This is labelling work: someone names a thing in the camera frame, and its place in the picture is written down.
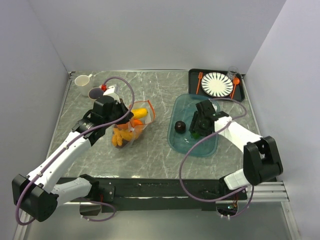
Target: striped plate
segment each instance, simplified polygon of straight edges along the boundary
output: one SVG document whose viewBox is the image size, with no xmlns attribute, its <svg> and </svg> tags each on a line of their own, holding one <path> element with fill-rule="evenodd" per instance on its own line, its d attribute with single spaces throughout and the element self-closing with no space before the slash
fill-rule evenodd
<svg viewBox="0 0 320 240">
<path fill-rule="evenodd" d="M 231 79 L 219 72 L 204 75 L 201 87 L 206 94 L 216 98 L 226 97 L 234 89 Z"/>
</svg>

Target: gray marble countertop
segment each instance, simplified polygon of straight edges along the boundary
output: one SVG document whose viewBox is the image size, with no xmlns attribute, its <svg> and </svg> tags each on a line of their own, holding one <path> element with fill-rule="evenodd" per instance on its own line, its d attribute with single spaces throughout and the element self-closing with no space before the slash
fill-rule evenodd
<svg viewBox="0 0 320 240">
<path fill-rule="evenodd" d="M 187 71 L 77 71 L 70 76 L 63 109 L 53 136 L 50 153 L 64 141 L 76 121 L 92 108 L 93 102 L 80 94 L 74 84 L 79 75 L 93 74 L 95 86 L 106 78 L 118 76 L 126 79 L 135 92 L 135 100 L 150 100 L 154 107 L 155 121 L 147 127 L 138 140 L 129 148 L 117 149 L 111 143 L 112 128 L 95 145 L 81 155 L 68 169 L 64 177 L 89 174 L 93 177 L 119 178 L 178 178 L 178 169 L 184 155 L 170 148 L 167 132 L 175 99 L 188 92 Z M 131 102 L 128 87 L 113 79 L 110 84 L 119 84 L 126 105 Z M 248 115 L 236 121 L 257 133 L 255 120 L 248 99 L 242 102 Z M 241 107 L 232 102 L 219 102 L 222 111 L 231 116 L 241 114 Z M 188 179 L 219 179 L 243 167 L 242 153 L 223 137 L 219 137 L 216 152 L 209 157 L 190 156 L 184 164 L 182 177 Z"/>
</svg>

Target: spoon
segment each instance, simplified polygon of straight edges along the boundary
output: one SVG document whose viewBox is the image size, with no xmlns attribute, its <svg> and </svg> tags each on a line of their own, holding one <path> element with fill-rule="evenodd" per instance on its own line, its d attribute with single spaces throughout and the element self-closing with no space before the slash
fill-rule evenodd
<svg viewBox="0 0 320 240">
<path fill-rule="evenodd" d="M 235 91 L 236 91 L 236 86 L 240 83 L 240 79 L 235 77 L 233 79 L 233 90 L 232 90 L 232 93 L 230 95 L 231 99 L 234 99 L 234 95 L 235 95 Z"/>
</svg>

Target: white mug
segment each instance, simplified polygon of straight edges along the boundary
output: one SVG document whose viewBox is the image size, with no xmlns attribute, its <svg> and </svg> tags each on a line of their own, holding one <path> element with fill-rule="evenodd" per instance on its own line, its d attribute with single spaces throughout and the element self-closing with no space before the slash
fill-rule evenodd
<svg viewBox="0 0 320 240">
<path fill-rule="evenodd" d="M 91 76 L 92 74 L 89 76 L 80 75 L 74 80 L 74 84 L 78 87 L 81 94 L 86 97 L 88 97 L 89 91 L 93 88 L 93 83 L 90 80 Z"/>
</svg>

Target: green object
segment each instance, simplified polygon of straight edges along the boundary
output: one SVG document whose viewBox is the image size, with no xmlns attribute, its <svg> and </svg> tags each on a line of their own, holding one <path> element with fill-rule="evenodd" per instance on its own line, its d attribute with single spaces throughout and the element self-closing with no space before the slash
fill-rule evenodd
<svg viewBox="0 0 320 240">
<path fill-rule="evenodd" d="M 189 127 L 194 113 L 197 111 L 196 104 L 207 99 L 210 99 L 215 110 L 219 112 L 220 107 L 218 103 L 212 98 L 208 98 L 206 96 L 183 94 L 176 98 L 167 134 L 167 142 L 173 150 L 182 154 L 186 154 L 194 144 L 204 138 L 197 133 L 191 134 Z M 185 123 L 185 133 L 177 133 L 175 131 L 175 124 L 177 121 L 183 121 Z M 208 157 L 217 150 L 217 146 L 218 136 L 214 136 L 193 149 L 190 155 L 197 157 Z"/>
</svg>

